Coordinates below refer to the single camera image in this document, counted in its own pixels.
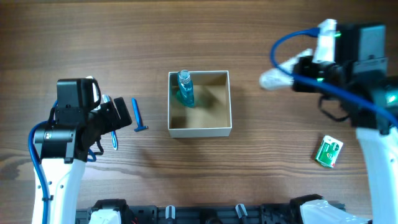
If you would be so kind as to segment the white lotion tube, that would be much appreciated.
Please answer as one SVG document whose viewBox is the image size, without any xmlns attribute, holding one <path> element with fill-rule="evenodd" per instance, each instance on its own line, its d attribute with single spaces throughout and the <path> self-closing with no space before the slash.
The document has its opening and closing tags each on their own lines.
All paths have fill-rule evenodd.
<svg viewBox="0 0 398 224">
<path fill-rule="evenodd" d="M 280 66 L 288 72 L 293 72 L 294 65 L 299 61 L 300 57 L 311 56 L 312 49 L 306 49 L 287 61 L 283 62 Z M 281 72 L 277 68 L 272 68 L 261 74 L 259 77 L 259 85 L 261 88 L 269 91 L 279 90 L 282 88 L 290 88 L 294 83 L 294 79 Z"/>
</svg>

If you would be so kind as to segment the green soap box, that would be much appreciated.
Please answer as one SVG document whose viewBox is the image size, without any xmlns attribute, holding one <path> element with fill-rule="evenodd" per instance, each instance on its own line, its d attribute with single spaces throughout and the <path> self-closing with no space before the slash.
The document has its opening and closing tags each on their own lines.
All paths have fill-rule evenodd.
<svg viewBox="0 0 398 224">
<path fill-rule="evenodd" d="M 334 168 L 342 148 L 343 142 L 326 135 L 322 139 L 320 147 L 315 156 L 315 161 L 324 167 Z"/>
</svg>

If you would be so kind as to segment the blue mouthwash bottle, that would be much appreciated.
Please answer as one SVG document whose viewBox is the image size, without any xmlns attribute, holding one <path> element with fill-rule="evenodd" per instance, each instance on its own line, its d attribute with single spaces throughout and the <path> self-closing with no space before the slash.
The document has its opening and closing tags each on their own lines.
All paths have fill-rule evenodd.
<svg viewBox="0 0 398 224">
<path fill-rule="evenodd" d="M 182 103 L 187 107 L 194 107 L 193 82 L 188 70 L 181 70 L 178 73 L 178 86 Z"/>
</svg>

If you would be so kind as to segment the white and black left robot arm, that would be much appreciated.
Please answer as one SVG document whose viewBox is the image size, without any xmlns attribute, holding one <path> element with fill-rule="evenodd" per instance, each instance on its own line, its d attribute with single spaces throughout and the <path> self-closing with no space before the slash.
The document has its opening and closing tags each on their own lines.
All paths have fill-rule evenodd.
<svg viewBox="0 0 398 224">
<path fill-rule="evenodd" d="M 124 99 L 103 103 L 93 77 L 58 80 L 48 119 L 36 124 L 27 140 L 35 172 L 32 223 L 75 222 L 86 164 L 104 153 L 90 147 L 131 123 Z"/>
</svg>

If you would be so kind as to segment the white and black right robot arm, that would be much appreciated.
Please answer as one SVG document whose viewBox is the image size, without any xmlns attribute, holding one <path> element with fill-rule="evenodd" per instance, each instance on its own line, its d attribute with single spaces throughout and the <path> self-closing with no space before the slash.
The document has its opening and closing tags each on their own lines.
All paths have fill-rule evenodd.
<svg viewBox="0 0 398 224">
<path fill-rule="evenodd" d="M 338 100 L 356 130 L 368 173 L 373 223 L 397 222 L 397 78 L 387 74 L 381 23 L 322 24 L 300 31 L 317 50 L 289 75 L 296 92 Z"/>
</svg>

